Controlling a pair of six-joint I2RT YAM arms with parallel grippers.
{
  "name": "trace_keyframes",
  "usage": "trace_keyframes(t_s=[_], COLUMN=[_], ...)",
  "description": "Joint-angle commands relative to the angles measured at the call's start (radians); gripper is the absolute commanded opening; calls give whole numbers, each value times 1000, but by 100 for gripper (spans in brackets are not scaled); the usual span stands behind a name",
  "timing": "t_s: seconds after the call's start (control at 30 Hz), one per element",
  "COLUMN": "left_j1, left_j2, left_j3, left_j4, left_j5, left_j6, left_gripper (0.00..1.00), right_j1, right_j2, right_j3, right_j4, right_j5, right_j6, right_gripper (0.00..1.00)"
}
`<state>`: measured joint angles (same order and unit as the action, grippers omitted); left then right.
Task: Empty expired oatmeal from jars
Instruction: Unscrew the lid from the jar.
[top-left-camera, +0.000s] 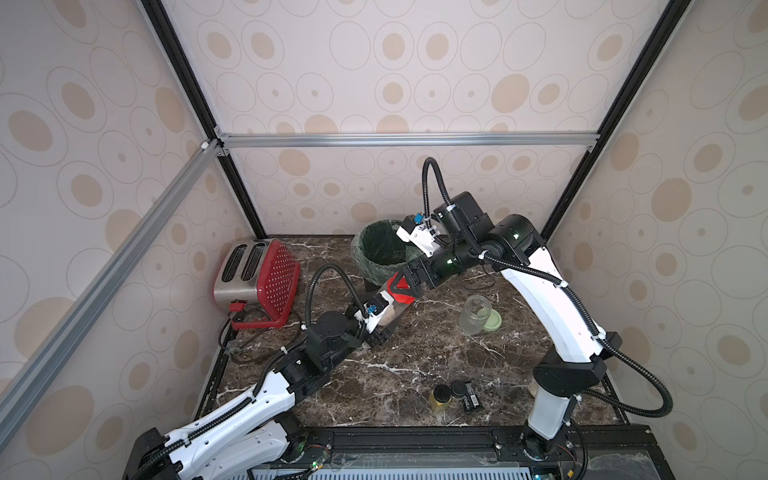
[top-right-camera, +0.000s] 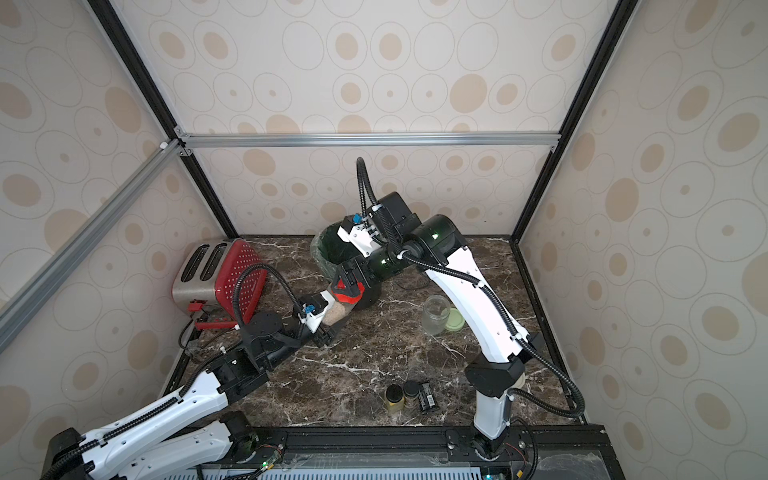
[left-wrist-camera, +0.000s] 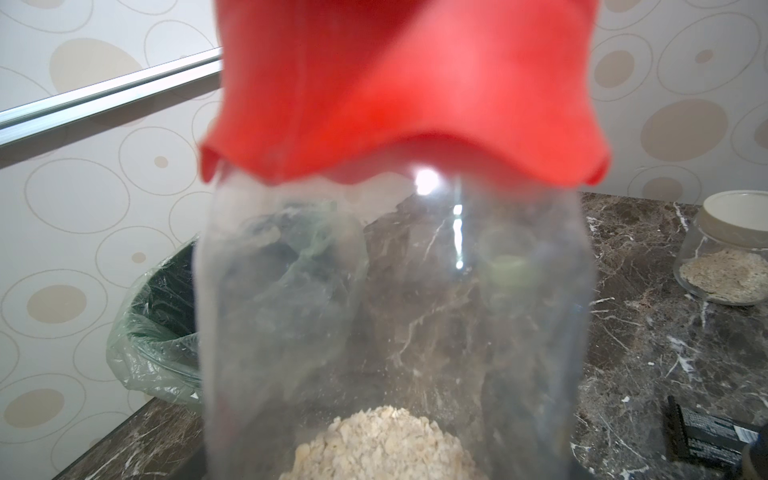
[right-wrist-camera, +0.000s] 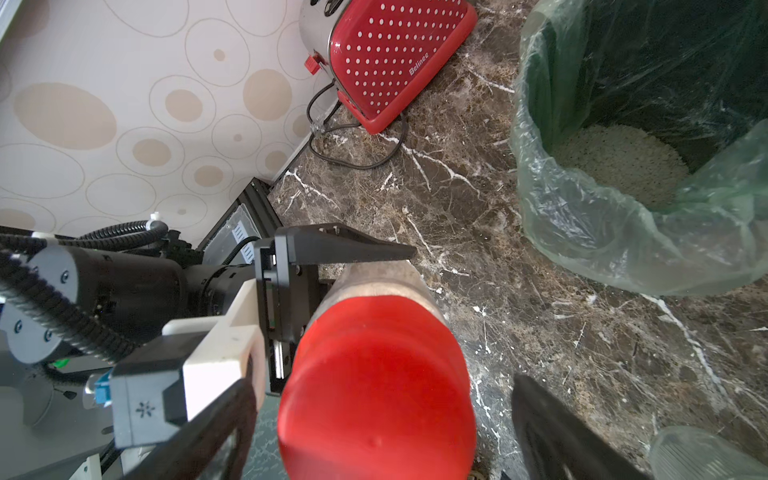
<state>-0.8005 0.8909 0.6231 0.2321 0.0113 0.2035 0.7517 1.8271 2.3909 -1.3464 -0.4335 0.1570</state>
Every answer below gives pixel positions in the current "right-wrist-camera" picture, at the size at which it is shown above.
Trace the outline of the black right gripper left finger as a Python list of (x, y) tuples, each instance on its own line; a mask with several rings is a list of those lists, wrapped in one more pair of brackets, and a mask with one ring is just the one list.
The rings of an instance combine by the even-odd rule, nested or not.
[(257, 419), (250, 381), (239, 379), (194, 413), (182, 377), (119, 381), (119, 447), (151, 451), (126, 479), (239, 479)]

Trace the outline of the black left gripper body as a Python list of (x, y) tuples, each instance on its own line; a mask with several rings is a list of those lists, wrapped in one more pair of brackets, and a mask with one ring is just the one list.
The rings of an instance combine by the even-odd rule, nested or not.
[(266, 391), (279, 396), (292, 373), (299, 342), (327, 292), (312, 258), (310, 233), (277, 233), (254, 246), (259, 326), (266, 351)]

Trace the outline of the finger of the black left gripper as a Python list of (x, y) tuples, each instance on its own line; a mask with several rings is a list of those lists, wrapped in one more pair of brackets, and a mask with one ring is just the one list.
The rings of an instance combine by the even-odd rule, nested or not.
[(417, 253), (413, 246), (379, 240), (341, 223), (280, 228), (275, 248), (279, 259), (301, 266), (410, 260)]

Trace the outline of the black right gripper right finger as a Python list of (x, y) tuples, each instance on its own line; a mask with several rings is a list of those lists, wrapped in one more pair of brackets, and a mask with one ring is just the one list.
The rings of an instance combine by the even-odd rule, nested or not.
[(516, 374), (512, 419), (531, 479), (645, 479), (533, 378)]

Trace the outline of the clear oatmeal jar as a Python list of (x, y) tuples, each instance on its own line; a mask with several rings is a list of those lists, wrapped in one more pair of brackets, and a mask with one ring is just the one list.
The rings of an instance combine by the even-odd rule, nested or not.
[(654, 437), (654, 479), (766, 479), (767, 466), (725, 439), (689, 426), (666, 427)]

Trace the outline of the red lid oatmeal jar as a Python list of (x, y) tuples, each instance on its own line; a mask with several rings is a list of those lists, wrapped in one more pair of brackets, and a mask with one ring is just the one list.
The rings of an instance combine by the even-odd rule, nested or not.
[(343, 269), (299, 343), (277, 433), (292, 479), (469, 476), (470, 375), (411, 263)]

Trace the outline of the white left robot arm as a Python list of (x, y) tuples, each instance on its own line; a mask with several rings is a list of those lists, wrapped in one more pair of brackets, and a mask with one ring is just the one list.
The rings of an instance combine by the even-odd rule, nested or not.
[(251, 280), (267, 349), (267, 391), (279, 395), (299, 340), (331, 288), (320, 267), (414, 255), (412, 246), (339, 223), (245, 236), (214, 263), (159, 220), (76, 239), (3, 232), (1, 324), (23, 363), (46, 365), (77, 355), (115, 362), (174, 319), (224, 314)]

